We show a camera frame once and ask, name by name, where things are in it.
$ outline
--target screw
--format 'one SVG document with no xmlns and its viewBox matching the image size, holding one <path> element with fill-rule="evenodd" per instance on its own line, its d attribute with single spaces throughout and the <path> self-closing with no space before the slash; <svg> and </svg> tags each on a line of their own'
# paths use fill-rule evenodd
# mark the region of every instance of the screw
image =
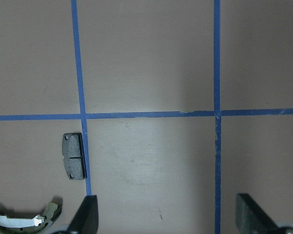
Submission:
<svg viewBox="0 0 293 234">
<path fill-rule="evenodd" d="M 293 234 L 293 229 L 287 229 L 287 230 L 285 230 L 285 233 L 286 234 Z"/>
</svg>

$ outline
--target blue tape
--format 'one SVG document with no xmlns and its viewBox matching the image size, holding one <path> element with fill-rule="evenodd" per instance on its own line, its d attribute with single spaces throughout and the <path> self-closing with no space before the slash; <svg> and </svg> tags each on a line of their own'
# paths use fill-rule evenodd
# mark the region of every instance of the blue tape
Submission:
<svg viewBox="0 0 293 234">
<path fill-rule="evenodd" d="M 55 114 L 55 115 L 10 115 L 0 116 L 0 121 L 14 120 L 58 120 L 80 119 L 80 114 Z"/>
<path fill-rule="evenodd" d="M 214 0 L 215 234 L 221 231 L 220 0 Z"/>
<path fill-rule="evenodd" d="M 213 111 L 193 111 L 193 112 L 180 112 L 180 111 L 166 111 L 166 112 L 125 112 L 125 113 L 97 113 L 86 114 L 87 119 L 100 119 L 100 118 L 164 118 L 164 117 L 204 117 L 214 116 Z"/>
<path fill-rule="evenodd" d="M 85 101 L 84 101 L 84 82 L 83 82 L 83 71 L 82 71 L 82 58 L 80 53 L 78 13 L 77 13 L 76 0 L 71 0 L 71 8 L 72 8 L 72 23 L 73 23 L 73 35 L 74 35 L 79 107 L 80 107 L 80 113 L 81 113 L 82 135 L 83 135 L 83 145 L 84 145 L 84 159 L 85 159 L 86 171 L 87 171 L 86 194 L 91 195 L 92 192 L 91 192 L 91 179 L 90 179 L 91 176 L 90 176 L 90 165 L 89 165 L 88 129 L 87 129 L 86 108 L 85 108 Z"/>
<path fill-rule="evenodd" d="M 222 116 L 264 116 L 293 115 L 293 108 L 288 109 L 254 109 L 254 110 L 224 110 Z"/>
</svg>

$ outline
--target grid square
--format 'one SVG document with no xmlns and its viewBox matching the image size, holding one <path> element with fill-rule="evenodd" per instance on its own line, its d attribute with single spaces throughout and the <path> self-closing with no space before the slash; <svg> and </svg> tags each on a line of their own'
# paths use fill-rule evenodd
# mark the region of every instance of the grid square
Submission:
<svg viewBox="0 0 293 234">
<path fill-rule="evenodd" d="M 237 193 L 249 193 L 274 221 L 293 224 L 293 116 L 223 117 L 222 126 L 221 233 L 239 233 Z"/>
<path fill-rule="evenodd" d="M 54 198 L 63 211 L 52 228 L 69 224 L 85 196 L 84 180 L 69 180 L 62 136 L 80 132 L 79 120 L 0 121 L 0 203 L 39 213 Z"/>
<path fill-rule="evenodd" d="M 221 3 L 223 110 L 293 108 L 293 0 Z"/>
<path fill-rule="evenodd" d="M 70 2 L 0 0 L 0 115 L 79 113 Z"/>
<path fill-rule="evenodd" d="M 213 2 L 80 1 L 88 113 L 213 109 Z"/>
<path fill-rule="evenodd" d="M 213 117 L 88 120 L 88 135 L 99 233 L 213 230 Z"/>
</svg>

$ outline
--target blue tape line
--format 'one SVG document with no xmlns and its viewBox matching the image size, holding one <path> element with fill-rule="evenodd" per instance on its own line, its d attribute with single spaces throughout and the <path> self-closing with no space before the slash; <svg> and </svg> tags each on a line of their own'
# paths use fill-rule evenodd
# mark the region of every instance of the blue tape line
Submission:
<svg viewBox="0 0 293 234">
<path fill-rule="evenodd" d="M 287 109 L 254 109 L 254 110 L 224 110 L 222 116 L 264 116 L 264 115 L 293 115 L 293 108 Z"/>
<path fill-rule="evenodd" d="M 213 111 L 166 111 L 166 112 L 125 112 L 125 113 L 97 113 L 86 114 L 87 119 L 101 119 L 101 118 L 162 118 L 162 117 L 204 117 L 214 116 Z"/>
<path fill-rule="evenodd" d="M 55 114 L 55 115 L 10 115 L 0 116 L 0 121 L 7 120 L 58 120 L 58 119 L 80 119 L 80 114 Z"/>
<path fill-rule="evenodd" d="M 81 113 L 82 135 L 83 135 L 83 145 L 84 145 L 84 159 L 85 159 L 86 171 L 87 171 L 86 194 L 91 195 L 92 192 L 91 192 L 91 179 L 90 179 L 91 176 L 90 176 L 90 165 L 89 165 L 88 129 L 87 129 L 86 108 L 85 108 L 85 101 L 84 101 L 84 82 L 83 82 L 83 71 L 82 71 L 82 58 L 80 53 L 78 13 L 77 13 L 76 0 L 71 0 L 71 8 L 72 8 L 72 22 L 73 22 L 79 107 L 80 107 L 80 113 Z"/>
<path fill-rule="evenodd" d="M 220 0 L 214 0 L 215 234 L 221 230 Z"/>
</svg>

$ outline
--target vertical blue tape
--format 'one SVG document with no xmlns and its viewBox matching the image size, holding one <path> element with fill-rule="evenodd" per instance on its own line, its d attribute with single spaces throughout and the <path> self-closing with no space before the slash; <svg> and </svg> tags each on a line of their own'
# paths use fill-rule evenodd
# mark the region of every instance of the vertical blue tape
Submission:
<svg viewBox="0 0 293 234">
<path fill-rule="evenodd" d="M 81 59 L 81 53 L 80 53 L 78 14 L 77 14 L 76 0 L 71 0 L 71 8 L 72 8 L 72 22 L 73 22 L 79 107 L 80 107 L 80 114 L 81 114 L 82 135 L 83 135 L 83 145 L 84 145 L 84 159 L 85 159 L 85 165 L 86 165 L 86 171 L 87 171 L 86 194 L 91 195 L 92 192 L 91 192 L 90 166 L 89 166 L 88 129 L 87 129 L 86 108 L 85 108 L 85 101 L 84 101 L 84 82 L 83 82 L 83 71 L 82 71 L 82 59 Z"/>
<path fill-rule="evenodd" d="M 214 0 L 215 234 L 221 232 L 220 0 Z"/>
</svg>

